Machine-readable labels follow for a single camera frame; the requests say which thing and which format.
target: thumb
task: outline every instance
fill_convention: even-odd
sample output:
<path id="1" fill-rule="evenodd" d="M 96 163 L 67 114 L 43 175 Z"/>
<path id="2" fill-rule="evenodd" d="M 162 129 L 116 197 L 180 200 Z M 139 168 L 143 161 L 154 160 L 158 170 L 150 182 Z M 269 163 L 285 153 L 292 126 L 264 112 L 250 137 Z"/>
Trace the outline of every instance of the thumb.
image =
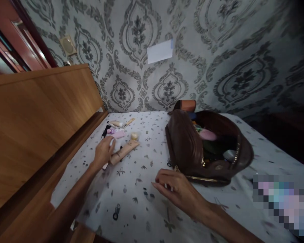
<path id="1" fill-rule="evenodd" d="M 112 153 L 113 153 L 113 151 L 114 151 L 114 148 L 115 148 L 115 144 L 116 144 L 116 140 L 113 138 L 112 140 L 111 140 L 111 146 L 109 147 L 109 151 L 108 151 L 108 153 L 110 154 L 110 155 L 112 155 Z"/>

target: brown leather bag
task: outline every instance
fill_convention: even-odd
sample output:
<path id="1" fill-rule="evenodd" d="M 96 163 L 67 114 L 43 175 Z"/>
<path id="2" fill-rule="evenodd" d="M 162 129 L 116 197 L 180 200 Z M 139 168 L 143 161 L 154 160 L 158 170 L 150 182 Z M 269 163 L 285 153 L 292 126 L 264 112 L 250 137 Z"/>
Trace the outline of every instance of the brown leather bag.
<path id="1" fill-rule="evenodd" d="M 250 165 L 253 149 L 240 129 L 230 119 L 211 112 L 197 112 L 196 123 L 214 132 L 218 137 L 234 139 L 235 157 L 232 162 L 204 158 L 203 142 L 186 111 L 194 112 L 192 102 L 178 101 L 169 114 L 166 138 L 171 165 L 182 172 L 190 181 L 209 186 L 226 186 L 231 178 Z"/>

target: wooden headboard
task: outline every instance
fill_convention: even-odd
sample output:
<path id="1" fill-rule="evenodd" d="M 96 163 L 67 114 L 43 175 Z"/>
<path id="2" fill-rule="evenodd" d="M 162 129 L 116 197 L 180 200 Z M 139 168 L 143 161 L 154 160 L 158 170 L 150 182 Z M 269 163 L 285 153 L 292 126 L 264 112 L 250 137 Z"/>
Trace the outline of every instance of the wooden headboard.
<path id="1" fill-rule="evenodd" d="M 0 75 L 0 208 L 100 108 L 87 64 Z"/>

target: damask pattern wallpaper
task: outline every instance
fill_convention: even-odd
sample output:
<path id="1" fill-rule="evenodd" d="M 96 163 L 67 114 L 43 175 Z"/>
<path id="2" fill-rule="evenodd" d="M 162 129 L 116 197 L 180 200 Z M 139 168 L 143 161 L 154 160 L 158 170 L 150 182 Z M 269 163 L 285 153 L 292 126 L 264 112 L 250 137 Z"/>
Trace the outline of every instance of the damask pattern wallpaper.
<path id="1" fill-rule="evenodd" d="M 304 105 L 304 14 L 296 0 L 22 0 L 62 66 L 69 34 L 110 112 L 197 110 L 250 121 Z M 172 58 L 147 47 L 174 39 Z"/>

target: pink item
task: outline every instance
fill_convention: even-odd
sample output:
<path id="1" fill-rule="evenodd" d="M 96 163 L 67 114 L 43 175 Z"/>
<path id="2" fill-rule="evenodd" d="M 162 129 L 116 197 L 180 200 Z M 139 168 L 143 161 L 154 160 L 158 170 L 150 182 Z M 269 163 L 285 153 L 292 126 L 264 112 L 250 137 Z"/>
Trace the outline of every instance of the pink item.
<path id="1" fill-rule="evenodd" d="M 108 134 L 114 134 L 115 133 L 115 129 L 107 129 L 107 133 Z"/>
<path id="2" fill-rule="evenodd" d="M 123 130 L 115 133 L 115 134 L 111 134 L 114 138 L 121 138 L 121 137 L 125 137 L 125 132 Z"/>
<path id="3" fill-rule="evenodd" d="M 215 141 L 217 139 L 217 136 L 215 133 L 207 130 L 207 129 L 203 129 L 199 132 L 199 135 L 201 137 L 202 140 L 209 140 L 209 141 Z"/>

